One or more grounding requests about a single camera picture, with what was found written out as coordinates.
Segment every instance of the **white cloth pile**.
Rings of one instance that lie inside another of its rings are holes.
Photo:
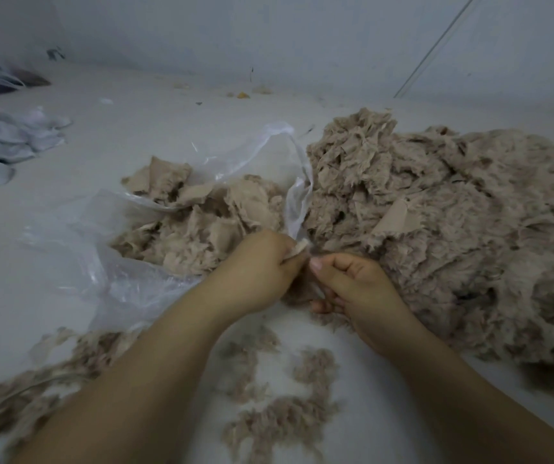
[[[0,185],[13,176],[9,164],[28,160],[41,151],[65,143],[59,129],[71,123],[68,117],[48,117],[42,108],[12,116],[0,111]]]

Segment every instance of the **clear plastic bag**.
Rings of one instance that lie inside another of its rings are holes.
[[[191,180],[218,182],[243,174],[274,180],[288,189],[285,226],[298,239],[311,197],[312,168],[293,133],[290,125],[279,122],[225,153],[198,152],[189,161],[194,168]],[[277,135],[282,138],[271,139]],[[43,272],[54,277],[57,288],[98,301],[90,328],[127,329],[155,320],[200,277],[180,278],[163,267],[123,258],[108,243],[132,225],[175,211],[136,195],[101,190],[35,215],[22,240],[40,249]]]

